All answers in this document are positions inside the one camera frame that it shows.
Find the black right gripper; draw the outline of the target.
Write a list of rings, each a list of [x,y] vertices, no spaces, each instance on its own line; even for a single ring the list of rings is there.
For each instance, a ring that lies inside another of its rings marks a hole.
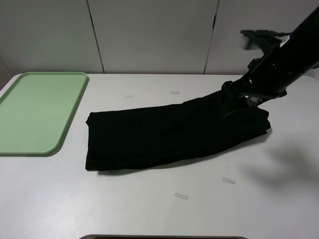
[[[234,82],[227,81],[222,85],[221,90],[230,99],[243,100],[248,106],[259,106],[267,101],[287,95],[286,89],[275,93],[273,90],[263,89],[250,79],[239,79]],[[259,112],[259,108],[257,107],[235,109],[221,116],[219,119],[249,119],[257,112]]]

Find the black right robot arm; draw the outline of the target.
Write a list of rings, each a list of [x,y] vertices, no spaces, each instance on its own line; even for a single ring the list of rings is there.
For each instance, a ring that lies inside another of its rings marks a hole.
[[[319,10],[316,8],[294,31],[241,30],[247,42],[262,50],[240,79],[222,85],[218,111],[221,117],[283,97],[286,88],[319,66]]]

